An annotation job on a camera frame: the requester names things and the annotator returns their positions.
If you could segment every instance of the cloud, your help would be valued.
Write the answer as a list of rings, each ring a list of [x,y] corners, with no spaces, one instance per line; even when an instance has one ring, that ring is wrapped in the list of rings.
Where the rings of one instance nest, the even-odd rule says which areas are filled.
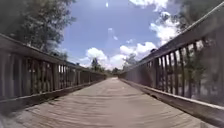
[[[118,40],[118,38],[116,36],[114,36],[113,38],[114,38],[114,40]]]
[[[108,28],[108,32],[113,32],[114,29],[113,28]]]
[[[86,51],[86,56],[89,59],[98,58],[99,60],[107,60],[107,56],[103,53],[102,50],[97,48],[90,48]]]
[[[135,52],[135,48],[133,48],[133,47],[128,47],[128,46],[125,46],[125,45],[122,45],[122,46],[120,47],[120,52],[121,52],[122,54],[125,54],[125,55],[137,54],[137,53]]]
[[[84,58],[79,59],[79,61],[88,61],[88,60],[89,60],[88,57],[84,57]]]
[[[129,0],[136,6],[146,8],[149,5],[155,5],[156,8],[154,11],[160,11],[163,8],[167,7],[169,0]]]
[[[106,2],[106,8],[108,8],[109,7],[109,3],[108,2]]]
[[[106,69],[112,70],[115,67],[122,69],[125,63],[124,59],[130,54],[135,54],[137,58],[140,58],[148,55],[154,48],[156,48],[156,46],[152,42],[138,43],[135,46],[122,45],[120,47],[120,53],[108,57],[102,50],[93,47],[86,50],[86,57],[79,59],[79,61],[81,66],[88,67],[91,65],[93,58],[98,58],[100,65]]]
[[[156,46],[152,43],[152,42],[145,42],[144,45],[138,43],[137,44],[137,48],[136,48],[136,52],[137,53],[146,53],[151,51],[152,49],[155,49]]]
[[[177,36],[177,25],[178,22],[172,22],[171,18],[168,18],[164,23],[158,22],[160,19],[157,20],[157,23],[151,23],[150,29],[156,32],[157,37],[160,39],[160,45],[166,44],[170,39]]]
[[[128,44],[131,44],[131,43],[134,42],[134,39],[127,40],[126,42],[127,42]]]
[[[114,40],[116,40],[116,41],[118,40],[118,37],[116,36],[113,28],[108,28],[108,35],[109,35],[109,37],[112,37]]]
[[[119,69],[122,69],[123,67],[123,64],[125,63],[124,59],[126,58],[127,56],[125,55],[122,55],[122,54],[117,54],[117,55],[114,55],[110,58],[110,65],[112,68],[119,68]]]
[[[120,52],[125,55],[130,55],[130,54],[144,54],[148,53],[152,49],[155,49],[156,46],[152,42],[145,42],[144,44],[138,43],[137,46],[125,46],[122,45],[120,47]]]

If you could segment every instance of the tree foliage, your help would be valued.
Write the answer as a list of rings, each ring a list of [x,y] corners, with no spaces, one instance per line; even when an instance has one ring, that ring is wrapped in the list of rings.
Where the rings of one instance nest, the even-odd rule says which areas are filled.
[[[74,21],[70,16],[69,5],[74,0],[3,0],[2,6],[9,5],[8,14],[13,18],[7,29],[1,32],[26,45],[35,47],[47,53],[57,54],[54,51],[63,40],[62,30]]]
[[[130,54],[127,58],[124,59],[125,63],[123,65],[123,70],[127,69],[129,66],[134,65],[137,63],[135,60],[136,55]]]
[[[98,71],[98,72],[104,72],[105,68],[102,67],[97,58],[93,58],[92,63],[91,63],[91,69],[94,71]]]
[[[183,31],[223,1],[224,0],[175,0],[175,2],[180,5],[180,12],[173,16],[173,19],[179,21],[180,24],[178,27]]]

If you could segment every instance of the wooden deck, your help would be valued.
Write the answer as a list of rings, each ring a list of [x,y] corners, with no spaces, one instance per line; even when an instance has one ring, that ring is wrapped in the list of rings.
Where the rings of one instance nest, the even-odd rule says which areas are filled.
[[[116,78],[13,113],[1,123],[6,128],[213,128]]]

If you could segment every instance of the wooden plank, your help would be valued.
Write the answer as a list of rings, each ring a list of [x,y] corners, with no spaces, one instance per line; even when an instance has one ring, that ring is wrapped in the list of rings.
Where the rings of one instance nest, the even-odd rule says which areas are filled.
[[[189,47],[185,47],[186,49],[186,56],[187,56],[187,63],[190,63],[190,51],[189,51]],[[192,78],[192,74],[191,74],[191,70],[189,69],[190,67],[187,67],[187,72],[188,72],[188,94],[187,94],[187,97],[188,98],[191,98],[192,96],[192,81],[191,81],[191,78]]]
[[[180,66],[181,66],[181,84],[182,84],[182,93],[181,96],[185,96],[185,71],[184,71],[184,60],[183,60],[183,49],[179,49],[180,54]]]
[[[167,65],[167,55],[164,56],[165,58],[165,79],[166,79],[166,92],[168,92],[168,86],[169,86],[169,82],[168,82],[168,65]]]
[[[214,128],[116,78],[14,115],[29,128]]]
[[[178,84],[178,64],[177,64],[177,54],[173,52],[174,56],[174,81],[175,81],[175,95],[179,94],[179,84]]]
[[[1,86],[1,95],[0,95],[0,100],[4,100],[6,98],[6,75],[5,75],[5,70],[6,70],[6,58],[7,54],[1,52],[0,57],[0,86]]]

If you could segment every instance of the blue sky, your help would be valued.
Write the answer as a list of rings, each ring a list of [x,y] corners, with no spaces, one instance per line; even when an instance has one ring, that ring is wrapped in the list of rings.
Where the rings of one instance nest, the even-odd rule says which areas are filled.
[[[107,69],[122,68],[129,54],[140,60],[176,36],[178,23],[158,20],[159,12],[169,15],[177,10],[169,0],[77,0],[71,5],[77,21],[64,30],[60,49],[82,66],[97,57]]]

